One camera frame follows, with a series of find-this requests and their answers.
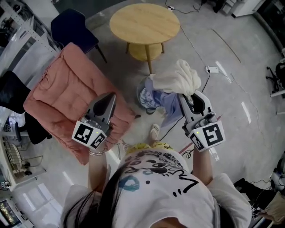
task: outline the yellow shorts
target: yellow shorts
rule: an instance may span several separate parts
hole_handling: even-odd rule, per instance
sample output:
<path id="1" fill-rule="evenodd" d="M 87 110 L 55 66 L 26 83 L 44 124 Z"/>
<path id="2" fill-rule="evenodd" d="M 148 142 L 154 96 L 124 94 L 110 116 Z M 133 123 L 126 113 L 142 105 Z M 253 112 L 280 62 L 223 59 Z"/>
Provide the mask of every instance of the yellow shorts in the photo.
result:
<path id="1" fill-rule="evenodd" d="M 138 144 L 130 147 L 126 152 L 126 155 L 137 152 L 141 149 L 151 149 L 151 148 L 162 148 L 162 149 L 174 151 L 174 149 L 169 144 L 163 143 L 163 142 L 155 142 L 152 146 L 150 146 L 146 143 L 138 143 Z"/>

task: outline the table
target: table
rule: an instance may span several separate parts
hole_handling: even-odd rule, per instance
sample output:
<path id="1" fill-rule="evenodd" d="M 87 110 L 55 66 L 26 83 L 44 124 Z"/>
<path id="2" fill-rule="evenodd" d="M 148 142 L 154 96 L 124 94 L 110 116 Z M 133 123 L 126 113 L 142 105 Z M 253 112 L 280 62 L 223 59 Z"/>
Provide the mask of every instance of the table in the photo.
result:
<path id="1" fill-rule="evenodd" d="M 118 10 L 110 20 L 112 33 L 127 42 L 126 53 L 140 61 L 151 60 L 164 53 L 163 43 L 175 37 L 180 29 L 177 16 L 165 7 L 139 3 Z"/>

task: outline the long hair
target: long hair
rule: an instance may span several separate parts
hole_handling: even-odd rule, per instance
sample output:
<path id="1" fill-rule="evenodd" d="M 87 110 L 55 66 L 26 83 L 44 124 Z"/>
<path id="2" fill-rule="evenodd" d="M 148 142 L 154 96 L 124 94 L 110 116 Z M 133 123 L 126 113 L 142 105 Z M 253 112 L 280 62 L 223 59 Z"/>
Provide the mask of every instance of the long hair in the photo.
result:
<path id="1" fill-rule="evenodd" d="M 126 165 L 121 166 L 107 183 L 101 200 L 95 200 L 95 191 L 82 197 L 66 213 L 63 220 L 63 228 L 86 228 L 91 224 L 94 227 L 112 228 L 116 206 L 121 191 L 118 182 Z M 70 221 L 71 213 L 75 212 L 74 221 Z"/>

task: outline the pink cushion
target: pink cushion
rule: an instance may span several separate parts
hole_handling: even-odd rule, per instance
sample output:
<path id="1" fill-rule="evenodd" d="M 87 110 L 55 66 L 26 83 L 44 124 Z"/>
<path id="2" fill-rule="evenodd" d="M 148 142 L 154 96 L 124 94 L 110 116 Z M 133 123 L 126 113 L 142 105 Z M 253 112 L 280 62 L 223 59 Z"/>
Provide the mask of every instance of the pink cushion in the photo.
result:
<path id="1" fill-rule="evenodd" d="M 129 129 L 134 113 L 97 66 L 79 47 L 69 43 L 29 93 L 24 109 L 85 165 L 88 163 L 89 149 L 73 141 L 72 132 L 89 103 L 106 92 L 115 92 L 117 95 L 111 118 L 113 131 L 107 139 L 110 143 L 116 143 Z M 107 149 L 113 146 L 110 143 L 106 143 Z"/>

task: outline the white power outlet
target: white power outlet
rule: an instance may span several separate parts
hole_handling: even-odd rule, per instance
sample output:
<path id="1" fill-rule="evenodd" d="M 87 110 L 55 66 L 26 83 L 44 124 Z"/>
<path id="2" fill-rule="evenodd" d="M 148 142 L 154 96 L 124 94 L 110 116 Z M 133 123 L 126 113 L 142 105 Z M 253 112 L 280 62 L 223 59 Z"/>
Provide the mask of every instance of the white power outlet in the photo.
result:
<path id="1" fill-rule="evenodd" d="M 210 70 L 211 73 L 218 73 L 219 72 L 219 69 L 217 67 L 213 67 L 213 66 L 206 66 L 205 70 L 207 73 L 208 73 L 208 70 Z"/>

